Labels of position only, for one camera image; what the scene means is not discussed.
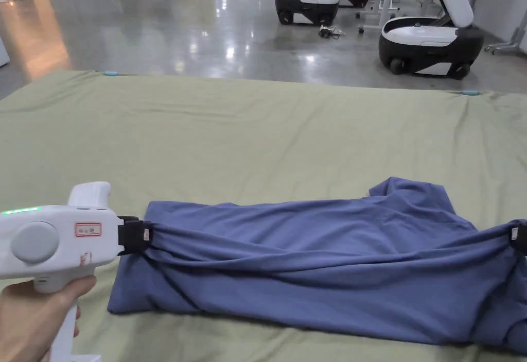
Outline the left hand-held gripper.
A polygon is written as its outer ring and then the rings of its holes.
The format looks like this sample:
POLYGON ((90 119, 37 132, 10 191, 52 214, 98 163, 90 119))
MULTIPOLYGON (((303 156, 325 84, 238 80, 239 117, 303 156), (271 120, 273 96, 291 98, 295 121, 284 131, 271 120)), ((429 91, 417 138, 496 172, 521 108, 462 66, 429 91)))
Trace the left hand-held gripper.
POLYGON ((118 256, 150 248, 154 224, 118 216, 108 206, 111 185, 73 187, 66 205, 1 213, 1 279, 31 278, 41 294, 92 275, 118 256))

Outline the person's left hand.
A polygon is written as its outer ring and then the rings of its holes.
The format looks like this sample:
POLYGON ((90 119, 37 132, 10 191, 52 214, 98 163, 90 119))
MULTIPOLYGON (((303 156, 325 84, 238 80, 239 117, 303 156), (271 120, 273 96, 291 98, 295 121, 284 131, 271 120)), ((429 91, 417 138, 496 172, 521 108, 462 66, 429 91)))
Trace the person's left hand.
POLYGON ((96 284, 93 275, 76 279, 52 294, 35 291, 33 282, 1 292, 1 361, 49 361, 51 345, 75 301, 96 284))

